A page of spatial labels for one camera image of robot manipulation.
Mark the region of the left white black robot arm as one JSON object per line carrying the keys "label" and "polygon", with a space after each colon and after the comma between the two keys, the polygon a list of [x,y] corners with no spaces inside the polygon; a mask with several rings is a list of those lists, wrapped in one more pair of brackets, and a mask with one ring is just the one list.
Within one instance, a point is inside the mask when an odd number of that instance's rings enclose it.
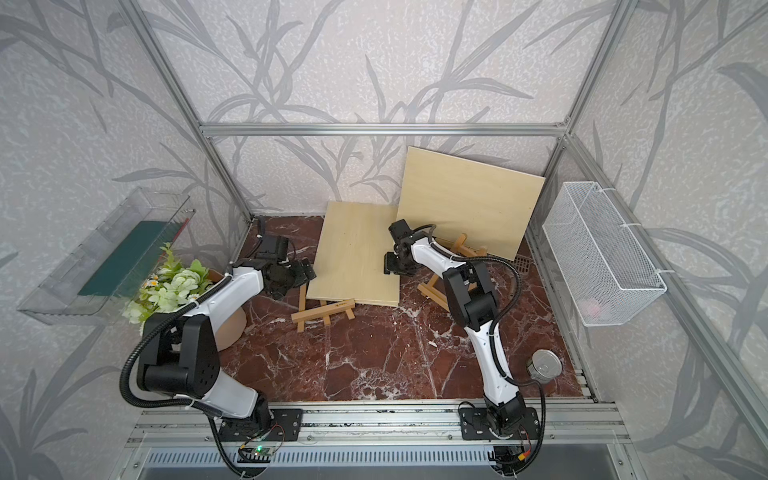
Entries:
{"label": "left white black robot arm", "polygon": [[214,418],[271,427],[266,397],[221,369],[215,334],[244,303],[260,294],[281,299],[316,277],[293,242],[263,235],[220,281],[170,313],[155,313],[120,374],[119,391],[142,409],[186,406]]}

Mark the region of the light plywood board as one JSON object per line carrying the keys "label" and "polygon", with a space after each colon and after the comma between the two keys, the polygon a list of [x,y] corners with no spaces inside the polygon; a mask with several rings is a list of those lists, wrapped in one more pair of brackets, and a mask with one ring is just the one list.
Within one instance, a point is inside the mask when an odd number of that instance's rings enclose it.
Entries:
{"label": "light plywood board", "polygon": [[393,246],[388,228],[397,210],[392,205],[329,202],[313,262],[316,278],[307,296],[396,307],[400,278],[384,272],[384,257]]}
{"label": "light plywood board", "polygon": [[411,227],[436,226],[434,236],[462,233],[472,248],[516,256],[545,179],[499,166],[410,147],[397,217]]}

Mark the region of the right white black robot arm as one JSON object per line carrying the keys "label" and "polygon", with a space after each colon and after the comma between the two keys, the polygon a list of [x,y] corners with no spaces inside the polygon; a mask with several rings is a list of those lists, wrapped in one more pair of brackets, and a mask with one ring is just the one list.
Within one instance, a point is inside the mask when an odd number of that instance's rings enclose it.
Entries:
{"label": "right white black robot arm", "polygon": [[543,387],[535,380],[514,379],[504,355],[499,324],[520,298],[515,292],[504,306],[486,268],[497,263],[508,268],[516,280],[519,272],[512,263],[494,255],[467,257],[442,247],[433,237],[434,224],[412,228],[404,220],[393,222],[388,231],[393,250],[385,254],[386,274],[411,276],[426,267],[442,279],[449,312],[454,322],[468,335],[480,366],[484,400],[489,425],[495,434],[512,434],[534,410],[526,405],[523,386],[536,386],[539,392],[541,416],[534,424],[543,429],[546,421],[546,400]]}

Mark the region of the wooden easel frame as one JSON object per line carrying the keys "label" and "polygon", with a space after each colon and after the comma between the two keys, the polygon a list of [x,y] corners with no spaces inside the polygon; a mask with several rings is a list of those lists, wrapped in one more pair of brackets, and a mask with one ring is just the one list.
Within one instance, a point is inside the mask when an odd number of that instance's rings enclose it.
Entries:
{"label": "wooden easel frame", "polygon": [[347,299],[332,304],[321,300],[319,307],[308,309],[307,289],[307,284],[299,288],[298,311],[291,315],[291,320],[296,325],[299,333],[305,330],[306,323],[309,321],[321,320],[324,325],[330,325],[331,316],[335,314],[343,313],[350,320],[355,318],[354,308],[356,307],[356,302],[354,299]]}
{"label": "wooden easel frame", "polygon": [[464,265],[464,262],[458,261],[460,255],[477,258],[488,252],[486,247],[479,249],[467,247],[465,245],[466,240],[467,235],[460,234],[450,249],[445,249],[440,244],[437,244],[437,249],[435,249],[429,238],[422,238],[412,246],[416,262],[427,267],[433,273],[432,278],[427,283],[418,285],[418,290],[447,312],[450,311],[449,284],[444,280],[444,273],[451,268]]}

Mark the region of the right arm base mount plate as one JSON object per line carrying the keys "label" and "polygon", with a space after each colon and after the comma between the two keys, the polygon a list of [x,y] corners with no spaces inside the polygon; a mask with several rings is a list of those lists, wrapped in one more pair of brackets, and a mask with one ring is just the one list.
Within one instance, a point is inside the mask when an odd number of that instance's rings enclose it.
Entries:
{"label": "right arm base mount plate", "polygon": [[519,401],[485,407],[462,401],[457,413],[463,440],[538,440],[542,433],[536,409]]}

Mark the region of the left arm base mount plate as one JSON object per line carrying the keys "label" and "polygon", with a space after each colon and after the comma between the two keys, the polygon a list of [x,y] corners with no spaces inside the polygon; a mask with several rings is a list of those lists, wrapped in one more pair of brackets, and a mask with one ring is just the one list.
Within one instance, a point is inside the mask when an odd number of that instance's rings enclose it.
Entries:
{"label": "left arm base mount plate", "polygon": [[300,408],[276,408],[268,414],[263,425],[254,420],[223,418],[218,427],[222,442],[244,443],[246,440],[295,442],[298,440],[304,411]]}

